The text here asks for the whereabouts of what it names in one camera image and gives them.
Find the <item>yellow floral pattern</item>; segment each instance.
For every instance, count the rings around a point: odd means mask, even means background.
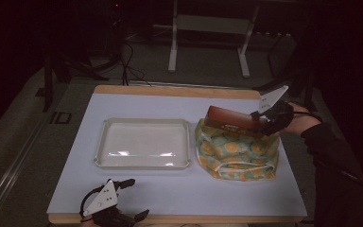
[[[273,179],[278,165],[279,133],[262,138],[196,127],[199,164],[213,177],[234,181]]]

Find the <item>orange object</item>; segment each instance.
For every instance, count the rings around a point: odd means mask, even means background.
[[[210,106],[204,122],[206,126],[216,129],[262,137],[264,134],[260,133],[259,129],[267,123],[267,120],[265,118],[254,120],[249,114]]]

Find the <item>wooden table edge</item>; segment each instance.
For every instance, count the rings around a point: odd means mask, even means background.
[[[273,217],[273,216],[155,216],[148,215],[141,223],[144,224],[231,224],[231,223],[266,223],[266,222],[300,222],[305,217]],[[80,223],[79,214],[50,214],[48,219],[53,224]]]
[[[229,88],[97,85],[94,94],[260,99],[258,91]]]

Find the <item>floor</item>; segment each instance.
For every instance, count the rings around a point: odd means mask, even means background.
[[[273,79],[268,64],[268,50],[274,42],[272,37],[262,34],[252,37],[247,52],[251,77],[244,79],[241,77],[235,44],[224,41],[222,44],[197,44],[183,39],[183,36],[179,45],[177,71],[169,74],[166,70],[170,53],[169,34],[167,28],[158,29],[155,39],[150,42],[142,40],[138,34],[130,34],[130,46],[125,46],[123,53],[125,59],[130,58],[127,68],[130,84],[250,89]],[[293,46],[294,43],[287,37],[272,52],[276,62],[274,70],[282,67]],[[103,61],[100,58],[92,60],[94,63]],[[7,179],[7,187],[0,187],[0,192],[3,192],[0,195],[0,227],[49,225],[46,209],[91,93],[97,84],[121,84],[124,70],[121,65],[117,65],[99,72],[103,77],[110,78],[105,82],[89,79],[77,71],[72,72],[74,76],[68,84],[55,81],[54,103],[46,113],[43,112],[43,98],[35,96],[43,87],[43,69],[27,82],[0,120],[0,181]],[[302,96],[285,98],[303,100]],[[334,123],[318,90],[314,91],[313,102],[318,114],[325,121]],[[70,113],[72,119],[69,124],[50,123],[54,112]],[[315,200],[311,157],[306,154],[301,138],[284,134],[282,140],[302,192],[307,219],[311,219]],[[294,226],[294,223],[250,226],[283,227]]]

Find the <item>clear plastic tray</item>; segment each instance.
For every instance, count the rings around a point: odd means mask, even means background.
[[[183,119],[109,118],[95,163],[114,168],[185,168],[190,163]]]

